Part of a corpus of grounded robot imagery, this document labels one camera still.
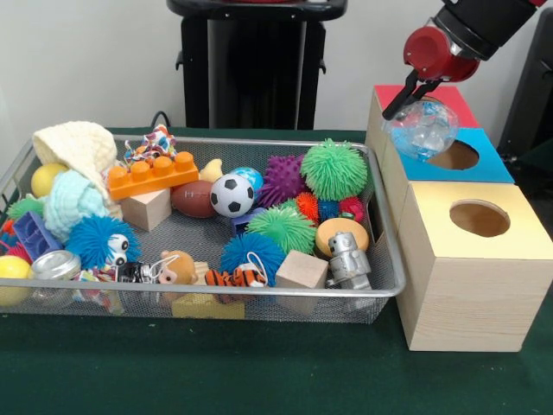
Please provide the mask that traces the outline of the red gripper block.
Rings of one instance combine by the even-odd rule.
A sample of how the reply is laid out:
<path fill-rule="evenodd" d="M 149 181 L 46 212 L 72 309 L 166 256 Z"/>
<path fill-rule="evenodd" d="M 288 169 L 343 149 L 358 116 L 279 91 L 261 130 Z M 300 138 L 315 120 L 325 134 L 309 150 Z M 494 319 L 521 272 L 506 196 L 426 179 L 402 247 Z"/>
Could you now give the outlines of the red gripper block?
<path fill-rule="evenodd" d="M 404 44 L 404 63 L 411 66 L 419 80 L 406 81 L 405 86 L 382 112 L 385 120 L 394 119 L 405 107 L 433 92 L 443 81 L 461 82 L 470 78 L 480 65 L 473 57 L 455 54 L 457 45 L 435 26 L 415 30 Z"/>

